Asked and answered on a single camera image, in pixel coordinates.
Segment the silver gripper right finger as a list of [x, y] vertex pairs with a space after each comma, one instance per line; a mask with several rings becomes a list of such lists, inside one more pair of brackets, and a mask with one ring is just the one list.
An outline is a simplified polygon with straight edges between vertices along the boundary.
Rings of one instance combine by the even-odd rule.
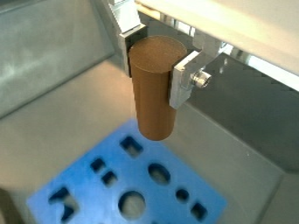
[[177, 109], [188, 100], [192, 88], [205, 88], [211, 75], [204, 67], [224, 51], [225, 44], [211, 35], [196, 30], [192, 37], [195, 50], [179, 60], [172, 68], [172, 83], [169, 91], [169, 106]]

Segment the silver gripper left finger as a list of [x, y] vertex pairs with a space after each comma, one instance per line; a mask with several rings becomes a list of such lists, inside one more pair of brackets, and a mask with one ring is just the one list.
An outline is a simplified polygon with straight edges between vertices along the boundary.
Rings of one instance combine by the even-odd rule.
[[128, 50], [137, 40], [147, 37], [147, 27], [140, 21], [135, 0], [108, 0], [116, 21], [116, 36], [123, 56], [125, 75], [131, 76]]

